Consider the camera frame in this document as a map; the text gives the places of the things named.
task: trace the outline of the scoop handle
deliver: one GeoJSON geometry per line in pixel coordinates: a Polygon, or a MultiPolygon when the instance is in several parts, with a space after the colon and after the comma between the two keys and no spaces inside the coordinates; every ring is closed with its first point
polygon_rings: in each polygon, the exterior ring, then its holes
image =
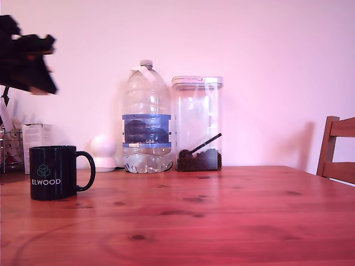
{"type": "Polygon", "coordinates": [[[218,135],[214,136],[213,138],[211,138],[211,139],[207,140],[206,142],[202,143],[200,146],[194,148],[191,151],[191,154],[193,154],[195,151],[198,151],[202,147],[205,147],[207,144],[210,144],[212,141],[214,141],[215,139],[218,139],[220,136],[222,136],[222,133],[219,133],[218,135]]]}

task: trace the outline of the mug logo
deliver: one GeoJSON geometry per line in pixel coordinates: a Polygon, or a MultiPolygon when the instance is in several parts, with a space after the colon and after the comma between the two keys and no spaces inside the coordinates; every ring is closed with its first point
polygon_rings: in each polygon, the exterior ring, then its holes
{"type": "Polygon", "coordinates": [[[41,165],[38,169],[37,169],[37,174],[39,176],[49,176],[50,175],[50,170],[48,168],[47,165],[41,165]]]}

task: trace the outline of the container lid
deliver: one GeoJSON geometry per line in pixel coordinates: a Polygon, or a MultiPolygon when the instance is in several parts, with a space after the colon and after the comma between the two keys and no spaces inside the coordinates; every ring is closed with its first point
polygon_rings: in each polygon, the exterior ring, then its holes
{"type": "Polygon", "coordinates": [[[153,61],[152,60],[147,60],[147,59],[143,59],[139,62],[140,65],[150,65],[153,66],[153,61]]]}
{"type": "Polygon", "coordinates": [[[172,81],[175,85],[217,85],[218,89],[223,87],[223,77],[221,76],[175,76],[172,81]]]}

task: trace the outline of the coffee grounds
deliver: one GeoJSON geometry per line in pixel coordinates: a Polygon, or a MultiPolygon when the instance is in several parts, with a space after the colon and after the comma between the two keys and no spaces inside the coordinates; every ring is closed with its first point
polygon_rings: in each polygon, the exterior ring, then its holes
{"type": "Polygon", "coordinates": [[[208,149],[196,157],[178,158],[176,169],[181,172],[215,171],[222,168],[222,155],[216,149],[208,149]]]}

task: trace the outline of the mug handle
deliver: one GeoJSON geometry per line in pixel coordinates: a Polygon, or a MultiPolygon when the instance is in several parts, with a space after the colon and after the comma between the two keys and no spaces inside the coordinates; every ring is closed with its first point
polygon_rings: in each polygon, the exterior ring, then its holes
{"type": "Polygon", "coordinates": [[[82,155],[82,156],[85,156],[89,160],[90,169],[91,169],[91,175],[90,175],[89,183],[85,187],[80,187],[80,186],[77,185],[77,191],[88,190],[93,185],[94,180],[95,180],[96,169],[95,169],[94,159],[86,151],[76,151],[74,154],[75,154],[75,158],[77,158],[77,157],[82,155]]]}

